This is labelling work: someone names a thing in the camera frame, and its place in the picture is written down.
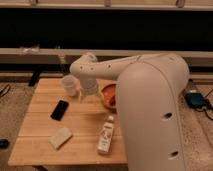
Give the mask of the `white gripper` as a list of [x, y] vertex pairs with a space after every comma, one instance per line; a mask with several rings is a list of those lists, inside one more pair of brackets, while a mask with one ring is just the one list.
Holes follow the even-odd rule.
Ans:
[[[80, 79], [81, 92], [84, 95], [92, 95], [96, 93], [96, 96], [101, 99], [101, 93], [98, 91], [98, 83], [96, 79], [93, 78], [81, 78]], [[79, 102], [82, 102], [84, 95], [79, 93]]]

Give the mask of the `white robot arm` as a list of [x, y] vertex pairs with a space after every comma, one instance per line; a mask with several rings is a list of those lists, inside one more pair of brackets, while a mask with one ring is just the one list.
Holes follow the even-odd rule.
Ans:
[[129, 171], [186, 171], [178, 97], [189, 68], [177, 54], [143, 54], [99, 62], [82, 55], [70, 66], [84, 90], [116, 82], [116, 109]]

